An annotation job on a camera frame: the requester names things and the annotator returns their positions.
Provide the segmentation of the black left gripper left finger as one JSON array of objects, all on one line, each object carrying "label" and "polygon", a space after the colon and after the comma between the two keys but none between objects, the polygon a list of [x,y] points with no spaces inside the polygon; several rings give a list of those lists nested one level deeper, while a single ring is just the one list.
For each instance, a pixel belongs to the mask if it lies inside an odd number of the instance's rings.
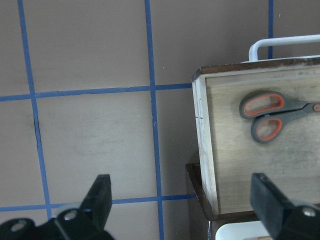
[{"label": "black left gripper left finger", "polygon": [[108,174],[100,174],[80,206],[62,211],[54,224],[64,240],[111,240],[105,231],[111,207],[111,179]]}]

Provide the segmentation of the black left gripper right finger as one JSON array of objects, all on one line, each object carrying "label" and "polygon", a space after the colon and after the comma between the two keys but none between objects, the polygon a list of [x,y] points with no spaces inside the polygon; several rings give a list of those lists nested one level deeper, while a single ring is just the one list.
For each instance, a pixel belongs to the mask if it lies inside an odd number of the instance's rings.
[{"label": "black left gripper right finger", "polygon": [[251,175],[250,204],[273,240],[320,238],[320,207],[287,198],[264,173]]}]

